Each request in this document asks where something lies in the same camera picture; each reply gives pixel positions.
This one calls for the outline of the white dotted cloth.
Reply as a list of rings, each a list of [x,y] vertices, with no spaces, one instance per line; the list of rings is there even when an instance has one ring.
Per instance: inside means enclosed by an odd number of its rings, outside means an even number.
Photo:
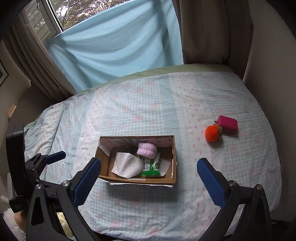
[[[142,173],[144,161],[130,153],[117,152],[115,156],[112,173],[126,179],[135,177]]]

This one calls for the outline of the lilac fluffy scrunchie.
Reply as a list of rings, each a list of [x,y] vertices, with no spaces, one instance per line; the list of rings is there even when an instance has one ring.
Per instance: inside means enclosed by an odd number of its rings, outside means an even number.
[[[139,143],[137,154],[145,158],[153,159],[156,156],[157,147],[151,143]]]

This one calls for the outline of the green snack packet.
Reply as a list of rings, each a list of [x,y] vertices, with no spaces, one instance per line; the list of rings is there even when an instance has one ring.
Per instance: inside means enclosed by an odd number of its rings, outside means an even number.
[[[141,176],[147,176],[147,177],[160,176],[161,174],[159,171],[159,165],[160,165],[160,152],[157,152],[153,159],[145,157],[144,169],[141,173]]]

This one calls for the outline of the grey cloth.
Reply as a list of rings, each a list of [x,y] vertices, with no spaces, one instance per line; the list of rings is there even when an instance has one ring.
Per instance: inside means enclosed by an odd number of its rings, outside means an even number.
[[[167,161],[167,160],[164,160],[164,159],[160,160],[159,173],[160,173],[161,177],[164,177],[166,175],[170,165],[171,165],[170,161]]]

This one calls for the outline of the magenta soft case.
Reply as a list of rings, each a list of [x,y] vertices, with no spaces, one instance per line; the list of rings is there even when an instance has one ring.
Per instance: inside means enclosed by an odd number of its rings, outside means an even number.
[[[234,118],[220,115],[217,120],[215,120],[215,123],[222,127],[223,133],[235,135],[238,132],[238,121]]]

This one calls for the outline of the cardboard box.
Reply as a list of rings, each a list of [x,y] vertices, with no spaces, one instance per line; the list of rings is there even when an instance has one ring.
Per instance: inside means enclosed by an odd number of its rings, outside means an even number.
[[[100,137],[99,178],[111,185],[173,187],[177,180],[175,136]]]

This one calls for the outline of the orange fluffy pompom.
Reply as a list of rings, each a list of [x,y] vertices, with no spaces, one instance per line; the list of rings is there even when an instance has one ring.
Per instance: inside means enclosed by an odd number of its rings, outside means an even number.
[[[217,142],[222,137],[222,127],[217,124],[207,126],[205,129],[205,139],[207,142]]]

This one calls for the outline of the light blue curtain cloth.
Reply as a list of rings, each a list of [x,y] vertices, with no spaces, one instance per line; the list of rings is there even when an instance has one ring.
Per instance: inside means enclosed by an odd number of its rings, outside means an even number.
[[[171,1],[128,1],[70,27],[46,47],[77,92],[183,63]]]

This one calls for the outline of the green bed sheet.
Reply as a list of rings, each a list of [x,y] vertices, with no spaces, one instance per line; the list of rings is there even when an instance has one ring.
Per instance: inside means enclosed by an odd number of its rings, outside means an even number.
[[[176,65],[176,66],[162,67],[162,68],[145,70],[142,72],[137,72],[137,73],[123,76],[123,77],[115,78],[114,80],[110,80],[110,81],[107,81],[106,83],[95,85],[92,88],[83,90],[79,92],[77,95],[85,94],[87,92],[96,90],[97,88],[103,87],[108,84],[114,84],[117,82],[138,79],[138,78],[146,78],[151,76],[170,74],[174,72],[230,72],[230,73],[233,73],[234,71],[230,67],[226,65],[220,65],[220,64],[182,64],[182,65]]]

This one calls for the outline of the beige curtain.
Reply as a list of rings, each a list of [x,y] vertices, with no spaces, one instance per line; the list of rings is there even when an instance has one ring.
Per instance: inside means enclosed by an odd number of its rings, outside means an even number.
[[[243,78],[252,39],[248,1],[173,1],[185,64],[221,64]]]

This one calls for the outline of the window frame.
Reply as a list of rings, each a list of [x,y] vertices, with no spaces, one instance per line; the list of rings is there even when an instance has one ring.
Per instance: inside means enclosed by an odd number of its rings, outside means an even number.
[[[44,43],[63,32],[51,1],[33,0],[24,8],[39,39]]]

